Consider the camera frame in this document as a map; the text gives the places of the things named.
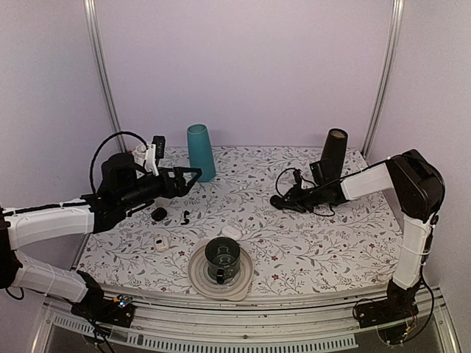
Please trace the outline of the small black earbud case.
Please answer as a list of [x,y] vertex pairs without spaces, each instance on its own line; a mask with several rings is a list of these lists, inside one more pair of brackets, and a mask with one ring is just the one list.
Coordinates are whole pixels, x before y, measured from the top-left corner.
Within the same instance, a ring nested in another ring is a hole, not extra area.
[[167,216],[167,211],[162,207],[156,208],[151,213],[151,217],[154,221],[162,221],[166,216]]

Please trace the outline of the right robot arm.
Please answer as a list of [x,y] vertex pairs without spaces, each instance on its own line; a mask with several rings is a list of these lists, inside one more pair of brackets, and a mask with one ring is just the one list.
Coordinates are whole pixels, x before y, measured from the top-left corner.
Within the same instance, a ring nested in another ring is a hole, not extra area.
[[395,321],[408,310],[425,282],[422,268],[431,252],[433,231],[445,200],[445,181],[415,149],[346,176],[326,178],[320,172],[322,166],[322,162],[311,166],[314,184],[309,188],[300,170],[294,169],[294,185],[284,194],[276,193],[270,203],[278,210],[312,213],[319,205],[337,206],[370,194],[393,191],[403,214],[403,241],[380,314]]

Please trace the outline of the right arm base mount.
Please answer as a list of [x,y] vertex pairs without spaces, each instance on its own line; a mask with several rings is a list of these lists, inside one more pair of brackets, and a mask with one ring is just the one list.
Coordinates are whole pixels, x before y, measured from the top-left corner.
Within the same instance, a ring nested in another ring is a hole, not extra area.
[[353,318],[359,323],[360,328],[389,324],[412,318],[418,313],[418,307],[414,302],[405,307],[393,307],[387,299],[380,301],[361,299],[353,307]]

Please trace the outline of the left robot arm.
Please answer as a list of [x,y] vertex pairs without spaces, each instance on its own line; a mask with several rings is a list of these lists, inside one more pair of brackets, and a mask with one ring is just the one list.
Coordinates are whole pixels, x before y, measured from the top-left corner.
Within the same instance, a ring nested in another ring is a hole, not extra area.
[[65,271],[20,252],[22,246],[65,235],[98,234],[163,197],[183,197],[200,178],[198,168],[142,166],[128,153],[102,163],[92,194],[63,204],[1,212],[1,288],[26,288],[78,303],[94,319],[110,311],[100,285],[83,271]]

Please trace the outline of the black oval charging case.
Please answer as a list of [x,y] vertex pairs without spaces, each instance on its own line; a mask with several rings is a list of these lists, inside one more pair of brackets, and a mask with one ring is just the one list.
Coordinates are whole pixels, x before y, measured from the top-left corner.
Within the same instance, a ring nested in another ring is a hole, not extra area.
[[282,209],[285,207],[285,200],[282,197],[273,195],[269,201],[270,204],[277,209]]

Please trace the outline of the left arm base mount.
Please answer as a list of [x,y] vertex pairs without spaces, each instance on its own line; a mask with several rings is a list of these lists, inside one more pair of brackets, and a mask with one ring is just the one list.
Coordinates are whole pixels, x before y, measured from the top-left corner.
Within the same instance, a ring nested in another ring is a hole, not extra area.
[[134,304],[122,304],[122,300],[104,298],[84,298],[81,302],[73,302],[71,307],[73,315],[124,328],[131,327],[135,310]]

